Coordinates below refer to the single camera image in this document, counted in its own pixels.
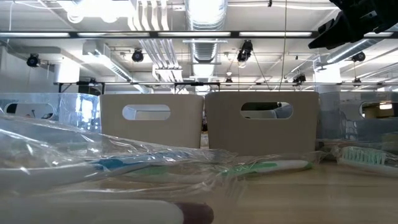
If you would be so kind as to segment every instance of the spotlight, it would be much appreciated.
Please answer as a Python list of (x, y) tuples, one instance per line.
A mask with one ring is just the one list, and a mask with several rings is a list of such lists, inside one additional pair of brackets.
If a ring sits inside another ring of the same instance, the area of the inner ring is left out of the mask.
[(243, 46), (238, 54), (238, 61), (245, 62), (249, 60), (252, 51), (253, 51), (253, 44), (251, 43), (251, 40), (244, 40)]
[(353, 83), (362, 83), (360, 78), (355, 78)]
[(134, 62), (142, 62), (144, 60), (144, 55), (142, 54), (142, 49), (135, 49), (131, 59)]
[(307, 79), (305, 78), (304, 74), (297, 75), (295, 78), (293, 78), (294, 83), (303, 83), (305, 81), (307, 81)]
[(363, 61), (365, 61), (365, 59), (366, 59), (366, 55), (365, 55), (364, 52), (360, 52), (360, 53), (358, 53), (358, 54), (356, 54), (356, 55), (351, 57), (351, 60), (353, 62), (363, 62)]
[(225, 82), (226, 82), (226, 83), (232, 83), (233, 81), (232, 81), (232, 78), (227, 78), (227, 79), (225, 80)]
[(30, 57), (26, 61), (27, 66), (31, 68), (37, 68), (40, 66), (41, 61), (38, 54), (30, 54)]

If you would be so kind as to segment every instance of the beige plastic bin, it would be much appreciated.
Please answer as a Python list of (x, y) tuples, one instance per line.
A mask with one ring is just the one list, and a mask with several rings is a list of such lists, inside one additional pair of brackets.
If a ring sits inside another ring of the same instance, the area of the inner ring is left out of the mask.
[[(102, 95), (102, 133), (167, 146), (200, 148), (203, 97), (196, 95)], [(167, 111), (137, 113), (140, 120), (124, 117), (127, 105), (158, 108)]]
[[(289, 118), (245, 118), (242, 105), (255, 102), (286, 102), (293, 112)], [(315, 150), (318, 93), (215, 92), (206, 95), (205, 104), (212, 149), (242, 156)]]

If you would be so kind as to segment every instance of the maroon object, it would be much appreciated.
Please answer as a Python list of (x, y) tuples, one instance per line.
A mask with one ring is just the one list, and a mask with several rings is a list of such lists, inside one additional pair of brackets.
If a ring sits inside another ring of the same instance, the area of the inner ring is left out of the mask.
[(210, 206), (198, 203), (176, 203), (183, 215), (183, 224), (211, 224), (214, 212)]

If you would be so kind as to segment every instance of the table surface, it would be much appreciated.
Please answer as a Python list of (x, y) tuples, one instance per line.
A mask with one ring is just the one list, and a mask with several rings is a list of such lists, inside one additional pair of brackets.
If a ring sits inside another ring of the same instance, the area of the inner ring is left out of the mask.
[(247, 183), (236, 223), (398, 223), (398, 179), (321, 164)]

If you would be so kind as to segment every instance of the storage bin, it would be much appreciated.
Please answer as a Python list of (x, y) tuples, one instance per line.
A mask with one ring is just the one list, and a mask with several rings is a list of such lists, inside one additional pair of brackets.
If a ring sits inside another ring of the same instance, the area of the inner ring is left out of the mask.
[(102, 95), (100, 99), (103, 134), (200, 148), (201, 96)]
[[(394, 151), (398, 118), (364, 118), (367, 103), (398, 103), (394, 92), (334, 92), (320, 95), (319, 148), (335, 144), (362, 145)], [(395, 106), (391, 108), (398, 115)]]
[[(246, 103), (263, 102), (289, 105), (255, 117), (241, 111)], [(241, 156), (315, 150), (318, 93), (216, 92), (207, 94), (205, 103), (211, 149)]]
[(80, 93), (0, 93), (5, 114), (59, 121), (62, 124), (101, 132), (100, 99)]

